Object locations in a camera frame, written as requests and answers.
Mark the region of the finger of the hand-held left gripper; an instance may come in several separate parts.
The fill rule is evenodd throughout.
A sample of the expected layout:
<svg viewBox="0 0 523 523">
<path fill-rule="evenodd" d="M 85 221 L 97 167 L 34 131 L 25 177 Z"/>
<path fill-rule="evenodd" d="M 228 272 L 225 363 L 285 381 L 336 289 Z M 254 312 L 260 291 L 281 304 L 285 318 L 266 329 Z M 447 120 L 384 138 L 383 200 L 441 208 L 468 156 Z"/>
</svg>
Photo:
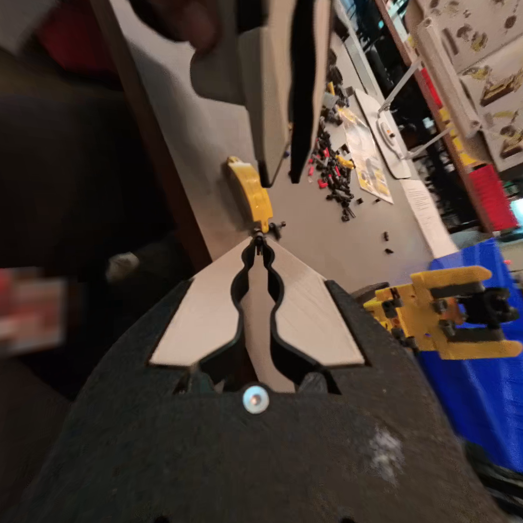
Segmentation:
<svg viewBox="0 0 523 523">
<path fill-rule="evenodd" d="M 289 143 L 295 1 L 239 1 L 239 68 L 261 184 L 271 187 Z"/>
<path fill-rule="evenodd" d="M 332 1 L 296 1 L 290 25 L 289 116 L 292 123 L 289 178 L 300 182 L 312 150 L 326 77 Z"/>
</svg>

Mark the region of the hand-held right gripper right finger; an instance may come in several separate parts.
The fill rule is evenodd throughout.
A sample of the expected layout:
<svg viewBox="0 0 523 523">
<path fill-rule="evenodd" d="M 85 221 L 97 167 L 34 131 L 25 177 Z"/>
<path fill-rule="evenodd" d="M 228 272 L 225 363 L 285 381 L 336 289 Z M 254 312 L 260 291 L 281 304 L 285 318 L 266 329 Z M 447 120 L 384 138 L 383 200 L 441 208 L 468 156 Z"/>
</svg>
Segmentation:
<svg viewBox="0 0 523 523">
<path fill-rule="evenodd" d="M 270 353 L 295 386 L 310 373 L 365 365 L 365 357 L 328 288 L 328 281 L 272 239 L 262 249 L 270 313 Z"/>
</svg>

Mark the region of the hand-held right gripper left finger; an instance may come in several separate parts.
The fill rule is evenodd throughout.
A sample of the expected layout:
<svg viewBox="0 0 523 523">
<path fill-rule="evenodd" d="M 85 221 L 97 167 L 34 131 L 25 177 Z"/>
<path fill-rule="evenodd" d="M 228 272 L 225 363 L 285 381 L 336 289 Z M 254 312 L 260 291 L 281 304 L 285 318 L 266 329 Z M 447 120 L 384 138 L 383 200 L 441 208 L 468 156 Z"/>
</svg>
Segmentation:
<svg viewBox="0 0 523 523">
<path fill-rule="evenodd" d="M 255 241 L 246 239 L 191 278 L 150 366 L 201 371 L 213 383 L 258 380 L 246 348 L 242 307 L 255 256 Z"/>
</svg>

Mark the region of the yellow curved toy panel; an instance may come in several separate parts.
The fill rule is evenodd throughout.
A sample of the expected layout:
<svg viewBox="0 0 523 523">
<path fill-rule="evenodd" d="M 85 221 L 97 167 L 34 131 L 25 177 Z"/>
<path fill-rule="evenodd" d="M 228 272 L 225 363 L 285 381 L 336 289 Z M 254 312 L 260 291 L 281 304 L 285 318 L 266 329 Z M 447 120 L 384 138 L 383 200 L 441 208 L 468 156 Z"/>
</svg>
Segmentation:
<svg viewBox="0 0 523 523">
<path fill-rule="evenodd" d="M 261 185 L 258 171 L 251 163 L 244 162 L 236 156 L 226 159 L 225 168 L 227 180 L 245 225 L 268 234 L 273 211 L 269 194 Z"/>
</svg>

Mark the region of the yellow toy brick vehicle model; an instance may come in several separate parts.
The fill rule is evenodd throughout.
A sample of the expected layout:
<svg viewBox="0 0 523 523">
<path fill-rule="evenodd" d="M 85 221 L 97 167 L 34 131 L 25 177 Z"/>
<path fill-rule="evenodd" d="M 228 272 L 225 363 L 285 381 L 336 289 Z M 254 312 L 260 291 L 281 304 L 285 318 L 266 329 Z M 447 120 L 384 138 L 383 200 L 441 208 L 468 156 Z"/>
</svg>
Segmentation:
<svg viewBox="0 0 523 523">
<path fill-rule="evenodd" d="M 363 307 L 412 352 L 437 352 L 442 360 L 512 358 L 522 343 L 502 326 L 519 319 L 506 287 L 486 287 L 492 272 L 465 266 L 411 275 L 411 283 L 375 291 Z"/>
</svg>

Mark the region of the person's left hand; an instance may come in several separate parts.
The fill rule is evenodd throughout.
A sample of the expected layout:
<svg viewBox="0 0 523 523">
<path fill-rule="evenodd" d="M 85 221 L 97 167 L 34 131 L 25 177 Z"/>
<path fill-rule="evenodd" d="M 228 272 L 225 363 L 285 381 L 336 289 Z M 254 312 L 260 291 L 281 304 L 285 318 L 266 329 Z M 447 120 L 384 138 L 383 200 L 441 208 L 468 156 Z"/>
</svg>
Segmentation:
<svg viewBox="0 0 523 523">
<path fill-rule="evenodd" d="M 221 41 L 217 1 L 129 1 L 134 14 L 149 29 L 172 42 L 190 44 L 206 55 Z"/>
</svg>

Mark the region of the pile of toy brick parts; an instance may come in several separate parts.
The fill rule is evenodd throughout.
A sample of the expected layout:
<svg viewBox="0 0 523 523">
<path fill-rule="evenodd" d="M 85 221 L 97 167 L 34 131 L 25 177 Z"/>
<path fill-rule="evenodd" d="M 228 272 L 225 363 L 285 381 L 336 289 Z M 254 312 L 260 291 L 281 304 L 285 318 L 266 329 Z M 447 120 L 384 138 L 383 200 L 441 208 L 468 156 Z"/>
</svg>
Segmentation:
<svg viewBox="0 0 523 523">
<path fill-rule="evenodd" d="M 349 158 L 346 144 L 333 145 L 332 133 L 328 126 L 339 128 L 343 125 L 342 110 L 349 108 L 351 88 L 343 87 L 343 76 L 337 66 L 337 54 L 332 49 L 327 54 L 325 99 L 320 112 L 317 137 L 309 158 L 308 178 L 317 175 L 317 185 L 328 190 L 326 201 L 336 202 L 341 208 L 341 221 L 348 223 L 355 219 L 351 204 L 355 198 L 350 189 L 351 175 L 355 170 Z"/>
</svg>

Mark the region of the person's white shoe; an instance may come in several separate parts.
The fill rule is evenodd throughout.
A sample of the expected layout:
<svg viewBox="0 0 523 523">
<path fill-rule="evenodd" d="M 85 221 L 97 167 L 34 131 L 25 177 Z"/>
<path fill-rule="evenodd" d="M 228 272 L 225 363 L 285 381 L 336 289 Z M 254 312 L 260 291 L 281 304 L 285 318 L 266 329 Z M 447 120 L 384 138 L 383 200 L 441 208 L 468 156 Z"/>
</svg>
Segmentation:
<svg viewBox="0 0 523 523">
<path fill-rule="evenodd" d="M 129 277 L 139 265 L 140 259 L 133 252 L 115 254 L 109 258 L 105 270 L 108 284 L 115 284 Z"/>
</svg>

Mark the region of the yellow printed sticker sheet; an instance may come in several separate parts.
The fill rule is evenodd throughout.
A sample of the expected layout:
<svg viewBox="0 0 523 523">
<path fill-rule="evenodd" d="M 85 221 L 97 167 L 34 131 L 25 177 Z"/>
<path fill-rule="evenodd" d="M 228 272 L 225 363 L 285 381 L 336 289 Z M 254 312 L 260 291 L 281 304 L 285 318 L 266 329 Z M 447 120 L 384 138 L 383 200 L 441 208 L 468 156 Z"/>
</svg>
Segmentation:
<svg viewBox="0 0 523 523">
<path fill-rule="evenodd" d="M 393 204 L 382 161 L 369 127 L 350 108 L 338 109 L 360 188 Z"/>
</svg>

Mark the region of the white paper sheet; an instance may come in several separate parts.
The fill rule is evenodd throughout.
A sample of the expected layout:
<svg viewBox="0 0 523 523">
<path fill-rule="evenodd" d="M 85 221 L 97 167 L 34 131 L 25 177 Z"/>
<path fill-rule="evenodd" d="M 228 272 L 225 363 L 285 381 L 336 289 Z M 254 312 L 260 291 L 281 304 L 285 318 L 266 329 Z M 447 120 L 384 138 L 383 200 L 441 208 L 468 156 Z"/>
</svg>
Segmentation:
<svg viewBox="0 0 523 523">
<path fill-rule="evenodd" d="M 400 180 L 409 206 L 434 259 L 459 252 L 427 187 L 420 180 Z"/>
</svg>

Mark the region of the toy building instruction booklet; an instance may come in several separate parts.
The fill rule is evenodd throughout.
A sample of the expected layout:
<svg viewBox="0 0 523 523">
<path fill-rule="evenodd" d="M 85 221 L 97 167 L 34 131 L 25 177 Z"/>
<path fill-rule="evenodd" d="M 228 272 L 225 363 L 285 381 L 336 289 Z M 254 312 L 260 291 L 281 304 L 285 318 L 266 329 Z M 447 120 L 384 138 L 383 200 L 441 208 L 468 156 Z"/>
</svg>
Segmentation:
<svg viewBox="0 0 523 523">
<path fill-rule="evenodd" d="M 462 137 L 522 166 L 522 1 L 409 1 L 405 24 Z"/>
</svg>

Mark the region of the person's dark clothing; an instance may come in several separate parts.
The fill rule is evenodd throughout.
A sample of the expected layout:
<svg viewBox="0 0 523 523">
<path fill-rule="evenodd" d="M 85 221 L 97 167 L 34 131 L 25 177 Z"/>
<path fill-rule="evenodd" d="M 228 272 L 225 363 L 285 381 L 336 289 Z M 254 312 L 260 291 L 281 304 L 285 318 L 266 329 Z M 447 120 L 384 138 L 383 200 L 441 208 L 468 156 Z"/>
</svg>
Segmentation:
<svg viewBox="0 0 523 523">
<path fill-rule="evenodd" d="M 67 285 L 66 337 L 17 357 L 73 401 L 113 343 L 194 274 L 118 76 L 1 50 L 1 268 Z M 109 258 L 139 267 L 108 284 Z"/>
</svg>

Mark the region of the blue storage bin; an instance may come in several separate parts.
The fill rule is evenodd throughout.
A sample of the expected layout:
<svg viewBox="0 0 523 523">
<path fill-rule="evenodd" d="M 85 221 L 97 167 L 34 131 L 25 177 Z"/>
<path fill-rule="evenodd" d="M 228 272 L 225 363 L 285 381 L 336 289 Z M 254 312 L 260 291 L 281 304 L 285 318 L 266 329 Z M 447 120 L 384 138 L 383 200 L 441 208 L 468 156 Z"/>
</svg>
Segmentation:
<svg viewBox="0 0 523 523">
<path fill-rule="evenodd" d="M 434 259 L 429 270 L 483 266 L 486 287 L 505 287 L 519 319 L 502 325 L 509 340 L 522 342 L 522 295 L 494 239 Z M 421 366 L 454 431 L 480 446 L 495 465 L 522 473 L 522 355 L 512 358 L 442 360 L 421 353 Z"/>
</svg>

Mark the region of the red yellow desk divider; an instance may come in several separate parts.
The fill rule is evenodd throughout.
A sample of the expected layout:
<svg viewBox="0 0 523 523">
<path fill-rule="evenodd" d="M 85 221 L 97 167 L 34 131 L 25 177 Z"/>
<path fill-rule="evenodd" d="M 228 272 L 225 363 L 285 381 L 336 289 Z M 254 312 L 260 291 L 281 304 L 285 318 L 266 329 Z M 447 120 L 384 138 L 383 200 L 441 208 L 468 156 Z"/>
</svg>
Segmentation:
<svg viewBox="0 0 523 523">
<path fill-rule="evenodd" d="M 422 65 L 413 77 L 435 118 L 438 131 L 445 131 L 447 127 L 451 129 L 441 139 L 449 149 L 450 160 L 457 169 L 481 227 L 490 234 L 516 228 L 518 222 L 485 140 L 481 134 L 473 139 L 462 137 L 437 92 L 422 55 L 416 50 L 415 41 L 405 24 L 409 1 L 404 1 L 401 6 L 397 1 L 374 1 L 374 4 L 405 65 L 410 67 L 419 57 L 422 59 Z"/>
</svg>

